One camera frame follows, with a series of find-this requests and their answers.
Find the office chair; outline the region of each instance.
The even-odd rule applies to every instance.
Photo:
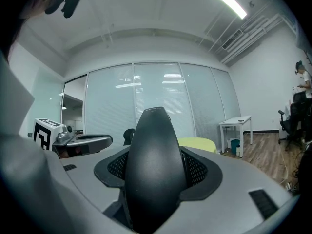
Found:
[[[301,121],[302,115],[302,107],[304,107],[305,104],[301,104],[300,102],[296,102],[291,104],[291,115],[290,118],[287,120],[283,119],[283,115],[285,114],[283,111],[278,110],[278,112],[281,114],[281,126],[282,130],[287,132],[286,138],[281,138],[278,140],[278,144],[281,143],[282,140],[288,141],[287,146],[285,148],[285,151],[288,150],[290,143],[294,143],[295,145],[302,148],[301,143],[301,136],[302,131],[301,129],[298,130],[298,124]]]
[[[124,132],[124,134],[123,134],[123,138],[125,139],[125,141],[123,143],[124,146],[130,146],[131,145],[131,141],[132,141],[134,133],[135,133],[135,129],[134,128],[127,129]]]

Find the ceiling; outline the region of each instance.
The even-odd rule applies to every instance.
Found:
[[[64,95],[63,105],[65,105],[67,108],[71,110],[82,109],[82,101],[72,99],[66,94]]]
[[[236,14],[221,0],[81,0],[69,19],[63,17],[62,6],[51,15],[30,19],[19,42],[61,75],[71,55],[81,48],[96,41],[114,43],[115,39],[130,36],[177,37],[208,49],[215,44],[211,50],[214,53],[248,18],[269,2],[236,1],[247,12],[243,20],[235,19]]]

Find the window blind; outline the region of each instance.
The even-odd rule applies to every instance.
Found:
[[[87,134],[113,137],[109,148],[122,146],[123,133],[136,127],[132,66],[117,66],[91,72],[85,98]]]
[[[177,138],[194,137],[194,123],[185,81],[175,63],[134,65],[136,119],[147,108],[163,106]]]
[[[240,116],[240,109],[235,92],[234,85],[228,72],[212,69],[214,78],[218,84],[218,88],[221,94],[225,118],[231,119],[233,117]]]
[[[221,148],[219,123],[224,121],[220,94],[208,67],[181,64],[192,104],[197,137],[212,140]]]

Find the cable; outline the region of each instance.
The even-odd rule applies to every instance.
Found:
[[[293,170],[293,172],[292,172],[292,176],[293,176],[294,178],[298,178],[298,176],[297,176],[297,172],[298,172],[298,169]]]
[[[286,179],[288,179],[288,169],[287,169],[286,162],[285,162],[285,160],[284,160],[284,156],[283,156],[282,151],[281,151],[280,148],[279,148],[279,153],[280,153],[281,156],[282,156],[282,159],[283,159],[283,162],[284,162],[284,166],[285,166],[285,169],[286,169],[286,178],[285,178],[282,182],[279,183],[279,184],[282,184]]]
[[[299,153],[297,154],[296,158],[294,158],[294,161],[293,161],[293,162],[294,162],[294,165],[296,166],[297,169],[298,169],[298,166],[297,166],[297,164],[296,164],[296,160],[297,160],[299,154],[301,154],[301,153],[304,153],[304,151],[299,152]]]

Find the black vent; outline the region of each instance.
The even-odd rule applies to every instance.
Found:
[[[190,176],[192,186],[200,183],[207,176],[207,168],[198,160],[192,158],[185,152],[183,152],[185,156],[186,166],[188,169],[188,174]]]
[[[128,152],[111,162],[107,167],[108,171],[116,177],[125,180],[127,159]]]
[[[73,164],[70,164],[70,165],[64,166],[64,169],[65,169],[65,171],[69,171],[69,170],[74,169],[74,168],[76,168],[76,167],[77,167],[77,166],[75,166],[75,165],[73,165]]]
[[[264,219],[269,218],[277,211],[277,206],[270,199],[269,195],[264,190],[257,190],[249,192],[250,197],[253,199],[256,207],[260,211]]]
[[[223,45],[222,48],[226,50],[243,32],[237,30]]]

